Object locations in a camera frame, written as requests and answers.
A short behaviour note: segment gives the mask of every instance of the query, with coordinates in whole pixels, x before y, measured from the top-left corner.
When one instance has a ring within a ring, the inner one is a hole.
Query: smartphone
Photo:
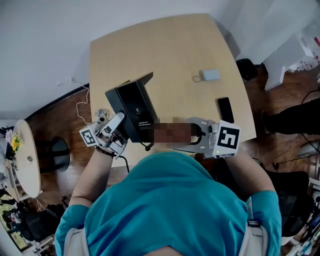
[[[234,115],[232,114],[229,98],[218,98],[217,101],[220,109],[221,119],[223,121],[233,124],[235,120]]]

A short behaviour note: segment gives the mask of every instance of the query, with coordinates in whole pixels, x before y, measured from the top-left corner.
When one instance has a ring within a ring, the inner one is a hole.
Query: shoe
[[[260,117],[261,117],[261,122],[262,122],[262,124],[263,124],[264,132],[265,132],[266,134],[269,134],[270,131],[267,130],[266,125],[265,125],[265,122],[264,122],[264,118],[266,118],[267,116],[268,116],[268,115],[267,115],[266,111],[262,110],[262,111],[261,111],[261,116],[260,116]]]

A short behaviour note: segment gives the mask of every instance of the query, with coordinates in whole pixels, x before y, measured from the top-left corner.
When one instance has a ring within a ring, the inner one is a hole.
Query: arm
[[[112,161],[111,156],[94,151],[75,185],[70,206],[83,205],[89,208],[102,195],[107,187]]]
[[[239,148],[238,154],[225,159],[236,183],[246,196],[260,191],[275,192],[271,179],[244,150]]]

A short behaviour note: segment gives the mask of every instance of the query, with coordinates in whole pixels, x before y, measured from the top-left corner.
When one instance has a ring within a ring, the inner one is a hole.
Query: wooden floor
[[[272,162],[284,162],[296,158],[299,148],[305,143],[305,140],[300,134],[265,134],[260,122],[261,110],[266,110],[269,114],[275,114],[288,107],[300,104],[309,91],[317,88],[316,76],[319,71],[318,68],[311,71],[287,73],[283,85],[270,91],[264,91],[268,77],[262,67],[256,80],[245,83],[255,121],[257,138],[246,141],[242,146],[247,149],[252,157],[263,162],[268,170],[275,171]],[[41,188],[44,192],[39,195],[38,199],[43,206],[60,203],[62,196],[71,196],[80,174],[92,155],[93,149],[86,147],[80,137],[79,130],[85,126],[85,123],[77,116],[76,110],[76,103],[83,102],[86,93],[86,90],[78,92],[28,121],[36,141],[51,140],[55,136],[60,136],[66,141],[70,149],[71,162],[65,172],[56,171],[41,175]],[[313,93],[308,100],[318,97],[318,93]],[[87,105],[80,104],[79,113],[87,122],[90,122],[90,103]],[[314,168],[314,162],[314,158],[293,161],[281,165],[278,171],[309,172]],[[200,160],[200,163],[207,170],[212,168],[211,160]],[[114,168],[111,171],[108,186],[122,181],[126,174],[125,168]]]

